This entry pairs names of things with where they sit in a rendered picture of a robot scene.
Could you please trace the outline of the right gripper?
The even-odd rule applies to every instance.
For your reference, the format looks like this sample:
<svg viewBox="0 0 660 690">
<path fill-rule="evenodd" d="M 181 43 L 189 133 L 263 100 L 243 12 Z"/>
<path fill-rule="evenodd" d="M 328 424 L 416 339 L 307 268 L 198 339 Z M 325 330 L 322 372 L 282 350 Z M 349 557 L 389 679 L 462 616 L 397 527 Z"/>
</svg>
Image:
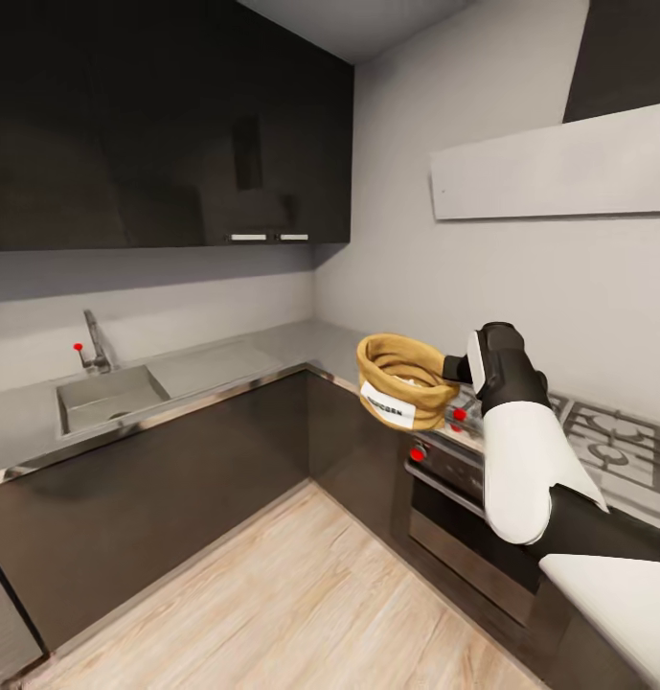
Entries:
<svg viewBox="0 0 660 690">
<path fill-rule="evenodd" d="M 455 382 L 472 384 L 472 375 L 468 371 L 467 366 L 467 356 L 445 356 L 442 375 L 444 380 L 455 380 Z"/>
</svg>

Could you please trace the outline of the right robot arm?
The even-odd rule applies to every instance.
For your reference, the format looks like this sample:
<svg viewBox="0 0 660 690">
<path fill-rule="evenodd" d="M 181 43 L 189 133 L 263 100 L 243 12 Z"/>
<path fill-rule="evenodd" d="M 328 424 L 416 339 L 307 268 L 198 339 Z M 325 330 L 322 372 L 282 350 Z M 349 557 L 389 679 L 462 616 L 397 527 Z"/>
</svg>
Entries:
<svg viewBox="0 0 660 690">
<path fill-rule="evenodd" d="M 474 331 L 444 380 L 474 385 L 485 432 L 485 510 L 651 690 L 660 690 L 660 534 L 608 513 L 513 326 Z"/>
</svg>

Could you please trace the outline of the popcorn bag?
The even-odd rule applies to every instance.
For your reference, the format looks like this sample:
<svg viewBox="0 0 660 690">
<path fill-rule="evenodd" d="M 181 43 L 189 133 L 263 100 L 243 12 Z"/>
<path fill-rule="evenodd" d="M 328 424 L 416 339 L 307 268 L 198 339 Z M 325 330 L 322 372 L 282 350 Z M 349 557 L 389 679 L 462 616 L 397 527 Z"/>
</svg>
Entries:
<svg viewBox="0 0 660 690">
<path fill-rule="evenodd" d="M 437 431 L 461 383 L 443 379 L 445 354 L 411 337 L 371 334 L 357 345 L 359 399 L 390 428 Z"/>
</svg>

